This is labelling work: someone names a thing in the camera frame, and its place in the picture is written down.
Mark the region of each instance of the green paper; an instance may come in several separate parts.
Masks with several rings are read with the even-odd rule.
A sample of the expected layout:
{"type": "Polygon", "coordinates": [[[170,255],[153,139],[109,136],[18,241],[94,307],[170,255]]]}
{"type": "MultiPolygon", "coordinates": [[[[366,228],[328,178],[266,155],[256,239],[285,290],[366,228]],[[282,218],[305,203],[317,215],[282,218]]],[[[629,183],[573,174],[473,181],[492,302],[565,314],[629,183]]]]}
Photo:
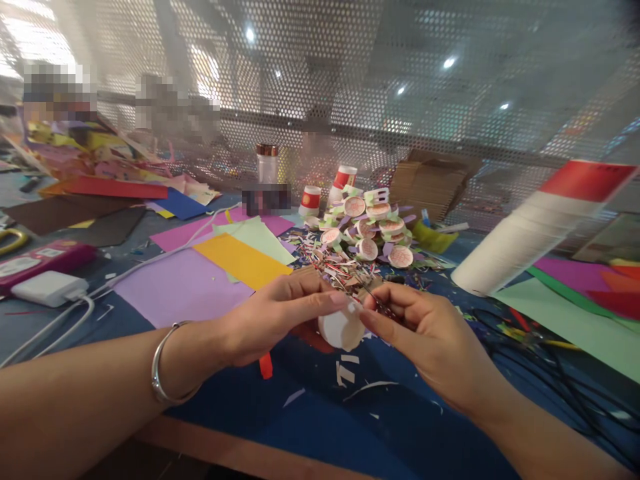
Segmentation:
{"type": "Polygon", "coordinates": [[[375,200],[375,198],[371,192],[365,192],[364,199],[366,206],[372,207],[374,205],[373,201],[375,200]]]}
{"type": "MultiPolygon", "coordinates": [[[[282,246],[280,240],[262,223],[260,217],[253,217],[249,220],[228,223],[226,225],[214,225],[213,232],[216,235],[228,233],[237,240],[246,243],[248,246],[268,255],[283,265],[288,265],[295,260],[293,255],[282,246]]],[[[231,283],[239,282],[238,279],[229,273],[227,273],[227,278],[231,283]]]]}
{"type": "Polygon", "coordinates": [[[542,270],[536,267],[530,267],[527,269],[527,272],[532,274],[542,283],[544,283],[548,288],[556,292],[558,295],[562,295],[564,298],[569,300],[570,302],[576,304],[578,307],[586,310],[594,315],[602,315],[603,317],[610,318],[620,323],[623,327],[628,328],[629,330],[640,333],[640,322],[635,320],[626,320],[624,318],[620,318],[614,312],[607,310],[606,308],[601,307],[596,302],[591,299],[581,295],[576,292],[576,290],[569,288],[564,283],[556,280],[552,276],[546,274],[542,270]]]}
{"type": "Polygon", "coordinates": [[[536,278],[493,296],[640,383],[640,335],[620,323],[583,310],[536,278]]]}

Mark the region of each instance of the yellow paper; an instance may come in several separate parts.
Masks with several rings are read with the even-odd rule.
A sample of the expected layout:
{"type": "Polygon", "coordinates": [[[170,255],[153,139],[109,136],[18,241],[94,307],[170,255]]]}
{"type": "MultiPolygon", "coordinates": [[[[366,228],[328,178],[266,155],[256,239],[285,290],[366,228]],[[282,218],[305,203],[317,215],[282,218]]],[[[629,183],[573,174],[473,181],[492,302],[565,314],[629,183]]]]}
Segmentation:
{"type": "Polygon", "coordinates": [[[228,233],[202,242],[193,249],[254,290],[260,290],[278,276],[289,275],[293,271],[228,233]]]}
{"type": "Polygon", "coordinates": [[[89,228],[95,219],[93,220],[85,220],[84,222],[76,223],[75,225],[71,225],[69,228],[89,228]]]}
{"type": "MultiPolygon", "coordinates": [[[[246,243],[251,248],[270,256],[283,265],[288,265],[295,261],[293,255],[282,246],[280,240],[262,223],[260,217],[253,217],[249,220],[230,223],[229,225],[214,225],[213,231],[216,235],[228,233],[236,240],[246,243]]],[[[239,282],[237,278],[228,272],[227,278],[231,283],[239,282]]]]}
{"type": "Polygon", "coordinates": [[[175,217],[174,214],[172,214],[169,210],[160,210],[159,212],[156,212],[158,215],[160,215],[161,217],[164,218],[173,218],[175,217]]]}
{"type": "Polygon", "coordinates": [[[148,170],[140,170],[140,175],[142,175],[142,180],[144,181],[164,182],[167,180],[166,177],[161,177],[160,175],[156,175],[155,173],[148,170]]]}

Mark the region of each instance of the white charger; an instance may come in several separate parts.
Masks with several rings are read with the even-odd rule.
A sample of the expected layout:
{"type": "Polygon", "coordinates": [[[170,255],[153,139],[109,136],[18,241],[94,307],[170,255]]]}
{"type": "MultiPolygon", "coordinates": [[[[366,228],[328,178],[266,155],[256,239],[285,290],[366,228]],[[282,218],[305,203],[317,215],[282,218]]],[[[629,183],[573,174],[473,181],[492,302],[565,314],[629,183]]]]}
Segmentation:
{"type": "Polygon", "coordinates": [[[82,278],[49,270],[14,285],[11,293],[22,300],[56,308],[82,298],[88,289],[88,282],[82,278]]]}

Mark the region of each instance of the pink paper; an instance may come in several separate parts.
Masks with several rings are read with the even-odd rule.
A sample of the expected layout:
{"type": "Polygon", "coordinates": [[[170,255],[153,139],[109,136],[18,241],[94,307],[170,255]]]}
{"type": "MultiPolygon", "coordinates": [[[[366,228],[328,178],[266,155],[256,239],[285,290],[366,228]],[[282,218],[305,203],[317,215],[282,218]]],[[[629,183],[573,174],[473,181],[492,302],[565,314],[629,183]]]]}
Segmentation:
{"type": "Polygon", "coordinates": [[[600,274],[613,271],[606,265],[544,257],[533,266],[586,297],[589,290],[611,291],[600,274]]]}
{"type": "MultiPolygon", "coordinates": [[[[231,219],[234,222],[248,220],[251,218],[248,215],[243,214],[242,210],[238,207],[230,210],[229,212],[231,214],[231,219]]],[[[260,216],[260,218],[274,235],[280,235],[282,232],[286,232],[294,226],[293,222],[285,220],[282,217],[260,216]]],[[[210,217],[196,220],[186,225],[182,225],[181,227],[152,235],[150,238],[164,251],[176,250],[176,248],[182,247],[186,242],[188,242],[193,234],[196,233],[198,229],[209,220],[211,220],[210,217]]],[[[212,225],[226,225],[227,223],[227,216],[224,212],[220,212],[216,216],[212,225]]],[[[204,230],[202,230],[202,232],[200,232],[198,238],[209,233],[211,233],[211,229],[205,228],[204,230]]]]}
{"type": "Polygon", "coordinates": [[[192,249],[142,267],[114,290],[156,328],[221,317],[253,293],[192,249]]]}

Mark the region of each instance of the bracelet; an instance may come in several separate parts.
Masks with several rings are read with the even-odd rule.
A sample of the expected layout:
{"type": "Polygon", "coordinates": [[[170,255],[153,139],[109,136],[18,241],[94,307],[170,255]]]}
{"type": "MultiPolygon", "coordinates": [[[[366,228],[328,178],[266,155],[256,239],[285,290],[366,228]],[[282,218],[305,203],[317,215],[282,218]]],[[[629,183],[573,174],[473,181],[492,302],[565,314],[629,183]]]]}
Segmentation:
{"type": "Polygon", "coordinates": [[[165,393],[165,391],[162,389],[162,385],[160,384],[160,374],[158,370],[160,366],[160,354],[162,354],[162,349],[164,348],[167,340],[169,340],[169,337],[171,336],[171,334],[186,323],[190,323],[190,322],[184,321],[184,322],[173,324],[171,330],[169,330],[168,334],[166,334],[165,338],[163,338],[162,342],[160,342],[160,345],[158,345],[158,348],[156,348],[155,355],[153,356],[153,363],[151,364],[151,388],[153,388],[155,398],[158,400],[158,402],[167,403],[172,407],[182,405],[184,402],[190,400],[198,392],[198,390],[200,390],[200,387],[202,386],[202,384],[198,385],[191,392],[186,394],[186,396],[180,399],[172,399],[165,393]]]}

